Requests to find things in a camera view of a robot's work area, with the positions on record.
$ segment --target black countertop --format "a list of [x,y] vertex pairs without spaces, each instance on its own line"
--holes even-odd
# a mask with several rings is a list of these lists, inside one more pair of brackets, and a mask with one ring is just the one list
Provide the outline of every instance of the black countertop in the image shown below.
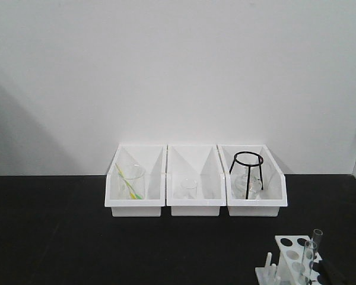
[[356,284],[356,179],[287,175],[278,217],[114,218],[104,176],[0,177],[0,284],[258,284],[275,235],[324,232],[319,252]]

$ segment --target glassware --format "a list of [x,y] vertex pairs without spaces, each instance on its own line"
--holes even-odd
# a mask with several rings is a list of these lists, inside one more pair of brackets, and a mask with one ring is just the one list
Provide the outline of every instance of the glassware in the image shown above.
[[322,240],[322,237],[323,237],[322,230],[319,229],[313,230],[313,237],[311,238],[311,240],[316,244],[316,249],[314,251],[314,258],[316,258],[316,253],[319,250],[319,245],[320,245],[320,241]]
[[[247,189],[248,174],[237,175],[235,178],[235,187],[236,190],[233,191],[235,198],[245,199],[246,198],[246,189]],[[260,191],[262,190],[262,182],[260,179],[251,175],[249,180],[249,196],[248,199],[259,200]]]
[[138,164],[125,165],[117,168],[119,190],[124,199],[145,199],[145,169]]
[[301,285],[311,284],[311,272],[314,263],[314,251],[317,246],[312,240],[307,240],[304,243],[301,270],[299,272],[298,282]]
[[198,196],[198,183],[194,179],[186,178],[181,181],[183,199],[196,199]]

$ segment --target white plastic tray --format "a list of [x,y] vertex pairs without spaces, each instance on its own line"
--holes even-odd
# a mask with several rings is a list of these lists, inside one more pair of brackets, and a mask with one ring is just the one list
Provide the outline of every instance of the white plastic tray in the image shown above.
[[[230,216],[265,216],[275,217],[280,207],[287,206],[287,193],[285,176],[279,169],[272,154],[265,145],[218,145],[219,154],[225,172],[225,185],[227,191],[227,206]],[[244,171],[241,165],[235,163],[232,175],[229,170],[232,165],[234,154],[240,151],[252,151],[263,157],[262,177],[263,191],[261,199],[236,199],[233,196],[234,173]],[[259,177],[259,168],[252,167],[251,173]]]
[[[196,198],[179,198],[184,179],[197,181]],[[218,216],[220,206],[225,206],[226,201],[216,145],[169,145],[166,192],[173,216]]]
[[[166,145],[120,145],[106,177],[105,207],[114,217],[159,217],[165,206]],[[145,169],[145,199],[119,195],[115,163],[139,164]]]

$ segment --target white test tube rack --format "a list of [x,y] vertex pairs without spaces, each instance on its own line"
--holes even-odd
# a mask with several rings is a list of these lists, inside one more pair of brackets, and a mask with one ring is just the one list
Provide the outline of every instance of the white test tube rack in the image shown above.
[[[310,240],[308,236],[275,236],[276,243],[281,251],[278,265],[271,264],[272,253],[268,252],[265,266],[256,267],[256,276],[260,285],[303,285],[299,282],[300,273],[296,270],[296,264],[301,264],[304,242]],[[322,260],[319,253],[316,254],[313,265]],[[315,266],[310,275],[311,281],[318,281],[319,273]]]

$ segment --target glass beaker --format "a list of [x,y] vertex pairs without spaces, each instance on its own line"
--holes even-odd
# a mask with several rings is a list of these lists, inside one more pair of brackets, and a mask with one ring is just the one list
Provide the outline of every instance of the glass beaker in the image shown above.
[[[236,199],[246,198],[247,181],[248,181],[248,174],[236,175],[234,181],[236,189],[233,191],[233,195],[235,196]],[[250,175],[248,199],[259,200],[261,190],[262,190],[261,180],[256,178],[254,175]]]
[[120,167],[116,164],[120,193],[125,199],[145,199],[145,169],[138,164]]
[[183,199],[196,199],[198,196],[198,183],[194,179],[186,178],[180,183]]

